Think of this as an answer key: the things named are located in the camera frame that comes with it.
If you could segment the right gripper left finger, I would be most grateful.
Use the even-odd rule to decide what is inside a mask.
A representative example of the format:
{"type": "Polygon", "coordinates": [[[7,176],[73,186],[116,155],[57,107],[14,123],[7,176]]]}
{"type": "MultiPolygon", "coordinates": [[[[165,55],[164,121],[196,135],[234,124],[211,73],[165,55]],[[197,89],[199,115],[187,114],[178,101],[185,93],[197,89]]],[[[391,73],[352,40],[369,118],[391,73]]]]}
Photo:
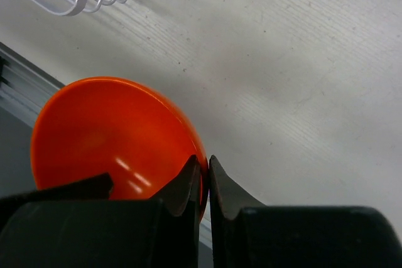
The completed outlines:
{"type": "Polygon", "coordinates": [[[107,173],[1,199],[2,267],[196,267],[200,163],[147,200],[111,200],[107,173]]]}

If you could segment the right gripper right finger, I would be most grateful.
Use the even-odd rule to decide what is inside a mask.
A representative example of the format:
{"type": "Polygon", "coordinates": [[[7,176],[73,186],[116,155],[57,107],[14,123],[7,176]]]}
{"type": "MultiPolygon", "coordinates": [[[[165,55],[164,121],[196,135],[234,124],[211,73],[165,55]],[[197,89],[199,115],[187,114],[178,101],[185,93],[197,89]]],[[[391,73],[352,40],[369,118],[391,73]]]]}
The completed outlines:
{"type": "Polygon", "coordinates": [[[368,206],[268,206],[209,161],[215,267],[400,267],[401,242],[368,206]]]}

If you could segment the orange plastic bowl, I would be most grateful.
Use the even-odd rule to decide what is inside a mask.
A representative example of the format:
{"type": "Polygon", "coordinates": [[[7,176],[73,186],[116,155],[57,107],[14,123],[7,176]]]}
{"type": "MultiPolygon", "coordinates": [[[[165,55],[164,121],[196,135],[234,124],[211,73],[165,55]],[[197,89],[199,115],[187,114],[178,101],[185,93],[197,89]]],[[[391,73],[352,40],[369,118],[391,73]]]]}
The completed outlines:
{"type": "Polygon", "coordinates": [[[113,200],[150,198],[190,156],[200,163],[205,208],[207,155],[190,119],[161,93],[117,77],[84,78],[58,90],[40,110],[30,144],[38,189],[109,173],[113,200]]]}

